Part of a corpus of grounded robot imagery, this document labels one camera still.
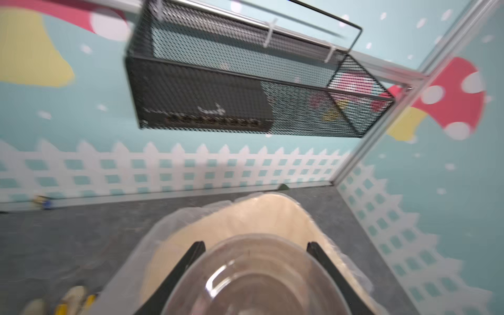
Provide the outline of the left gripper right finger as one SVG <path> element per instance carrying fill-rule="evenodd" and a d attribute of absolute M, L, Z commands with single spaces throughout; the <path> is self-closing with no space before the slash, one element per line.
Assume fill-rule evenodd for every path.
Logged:
<path fill-rule="evenodd" d="M 350 314 L 353 315 L 373 315 L 371 309 L 363 302 L 363 300 L 353 290 L 350 283 L 341 274 L 339 269 L 332 263 L 331 259 L 326 255 L 322 247 L 312 241 L 307 244 L 307 253 L 313 256 L 322 267 L 328 272 L 336 286 L 339 288 L 345 302 L 347 303 Z"/>

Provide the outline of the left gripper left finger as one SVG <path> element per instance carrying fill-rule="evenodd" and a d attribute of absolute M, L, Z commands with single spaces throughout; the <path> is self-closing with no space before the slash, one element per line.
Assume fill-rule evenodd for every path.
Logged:
<path fill-rule="evenodd" d="M 203 241 L 194 242 L 154 294 L 135 312 L 135 315 L 160 315 L 179 280 L 205 252 L 206 246 Z"/>

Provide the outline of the clear tea jar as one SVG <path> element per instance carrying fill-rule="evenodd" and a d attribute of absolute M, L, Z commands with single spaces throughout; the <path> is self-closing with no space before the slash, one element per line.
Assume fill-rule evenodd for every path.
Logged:
<path fill-rule="evenodd" d="M 199 257 L 163 314 L 350 314 L 323 266 L 291 241 L 231 237 Z"/>

